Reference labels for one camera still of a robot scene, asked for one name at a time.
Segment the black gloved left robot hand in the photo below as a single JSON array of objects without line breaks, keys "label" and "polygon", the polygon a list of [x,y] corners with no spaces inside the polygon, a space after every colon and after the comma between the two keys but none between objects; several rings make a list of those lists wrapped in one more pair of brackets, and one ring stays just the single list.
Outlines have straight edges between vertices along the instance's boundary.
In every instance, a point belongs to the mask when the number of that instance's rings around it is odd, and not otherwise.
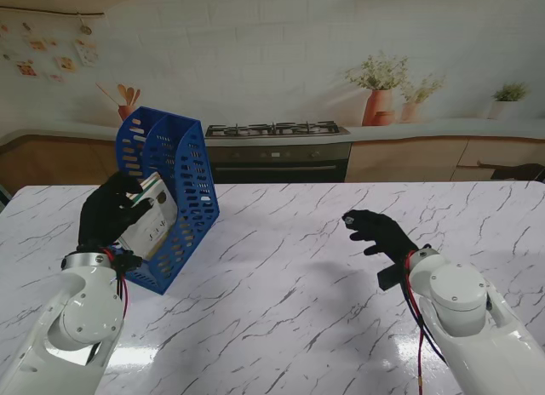
[{"label": "black gloved left robot hand", "polygon": [[83,204],[77,250],[101,251],[118,238],[153,206],[150,198],[134,203],[129,194],[140,194],[139,181],[118,171],[89,195]]}]

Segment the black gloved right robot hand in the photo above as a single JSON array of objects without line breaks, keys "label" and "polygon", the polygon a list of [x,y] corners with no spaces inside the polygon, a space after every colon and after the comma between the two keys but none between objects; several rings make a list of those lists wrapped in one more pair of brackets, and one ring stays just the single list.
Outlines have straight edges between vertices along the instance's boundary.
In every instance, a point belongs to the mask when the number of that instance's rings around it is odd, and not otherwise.
[{"label": "black gloved right robot hand", "polygon": [[364,250],[366,256],[385,254],[392,262],[400,263],[409,253],[419,249],[400,225],[385,214],[353,209],[346,212],[342,219],[346,228],[352,231],[349,236],[352,241],[373,243]]}]

